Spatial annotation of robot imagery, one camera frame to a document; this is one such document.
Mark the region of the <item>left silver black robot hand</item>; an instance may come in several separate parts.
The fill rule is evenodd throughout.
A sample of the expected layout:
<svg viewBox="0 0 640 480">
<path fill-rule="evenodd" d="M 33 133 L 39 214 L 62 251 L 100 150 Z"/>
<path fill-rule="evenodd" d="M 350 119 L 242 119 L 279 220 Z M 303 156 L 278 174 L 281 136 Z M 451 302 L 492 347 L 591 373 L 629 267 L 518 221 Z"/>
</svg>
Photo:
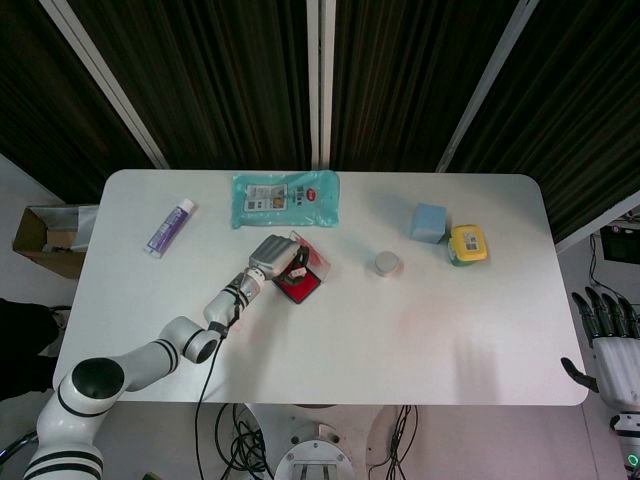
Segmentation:
<svg viewBox="0 0 640 480">
<path fill-rule="evenodd" d="M 300 284 L 307 275 L 309 248 L 288 237 L 268 236 L 249 256 L 249 267 L 266 280 Z"/>
</svg>

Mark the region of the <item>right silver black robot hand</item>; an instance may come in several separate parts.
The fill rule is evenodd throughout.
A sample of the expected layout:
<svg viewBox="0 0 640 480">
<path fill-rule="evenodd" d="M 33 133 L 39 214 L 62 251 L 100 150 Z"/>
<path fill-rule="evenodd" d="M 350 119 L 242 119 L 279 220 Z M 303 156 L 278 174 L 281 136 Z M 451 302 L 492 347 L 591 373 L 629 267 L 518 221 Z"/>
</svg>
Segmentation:
<svg viewBox="0 0 640 480">
<path fill-rule="evenodd" d="M 571 298 L 578 308 L 583 329 L 595 361 L 590 376 L 563 357 L 564 371 L 575 383 L 598 394 L 612 410 L 639 412 L 639 316 L 624 297 L 614 298 L 585 289 Z"/>
</svg>

